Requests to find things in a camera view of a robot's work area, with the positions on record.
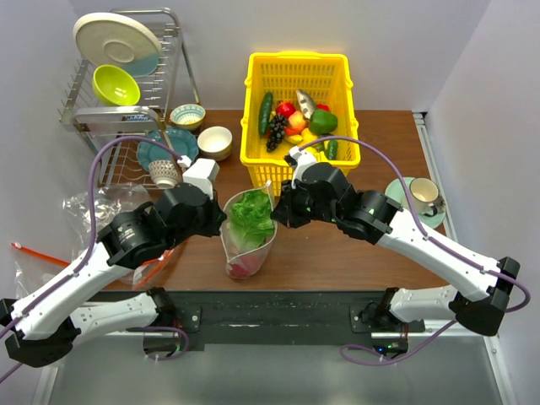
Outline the green toy lettuce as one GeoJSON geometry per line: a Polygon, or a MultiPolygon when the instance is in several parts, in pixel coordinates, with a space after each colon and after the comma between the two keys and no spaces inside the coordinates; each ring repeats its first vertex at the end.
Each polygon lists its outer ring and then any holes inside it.
{"type": "Polygon", "coordinates": [[[229,237],[240,253],[263,246],[274,235],[272,204],[262,190],[243,192],[229,208],[229,237]]]}

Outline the dotted clear zip bag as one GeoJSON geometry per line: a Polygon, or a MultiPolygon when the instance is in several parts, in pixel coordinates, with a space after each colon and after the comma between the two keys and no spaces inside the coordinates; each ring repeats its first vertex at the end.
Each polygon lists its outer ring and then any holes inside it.
{"type": "Polygon", "coordinates": [[[273,208],[271,181],[239,192],[225,204],[220,237],[230,278],[248,279],[261,269],[277,235],[277,223],[271,219],[273,208]]]}

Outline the red toy dragon fruit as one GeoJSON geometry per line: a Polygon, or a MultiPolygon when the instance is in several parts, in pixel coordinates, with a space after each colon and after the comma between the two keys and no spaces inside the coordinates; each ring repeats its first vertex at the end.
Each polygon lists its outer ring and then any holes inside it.
{"type": "Polygon", "coordinates": [[[264,261],[265,256],[260,252],[249,252],[230,259],[226,272],[233,279],[247,279],[259,271],[264,261]]]}

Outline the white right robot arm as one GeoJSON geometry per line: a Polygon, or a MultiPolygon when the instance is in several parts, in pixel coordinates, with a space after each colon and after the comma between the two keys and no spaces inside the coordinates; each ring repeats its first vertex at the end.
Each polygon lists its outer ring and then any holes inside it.
{"type": "Polygon", "coordinates": [[[311,221],[335,224],[345,235],[395,251],[445,280],[432,289],[389,288],[362,315],[393,332],[403,323],[456,321],[471,332],[497,334],[520,265],[470,251],[433,229],[421,230],[412,213],[374,191],[357,191],[327,163],[315,163],[300,177],[283,181],[272,219],[289,228],[311,221]]]}

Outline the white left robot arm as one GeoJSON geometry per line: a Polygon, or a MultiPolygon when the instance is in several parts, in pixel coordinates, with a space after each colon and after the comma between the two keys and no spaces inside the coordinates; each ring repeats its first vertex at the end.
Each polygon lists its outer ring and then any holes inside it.
{"type": "Polygon", "coordinates": [[[119,213],[94,236],[93,245],[44,286],[23,299],[1,301],[8,357],[40,368],[75,345],[110,332],[171,330],[176,307],[162,288],[101,305],[90,299],[193,235],[218,236],[225,218],[217,192],[191,184],[119,213]]]}

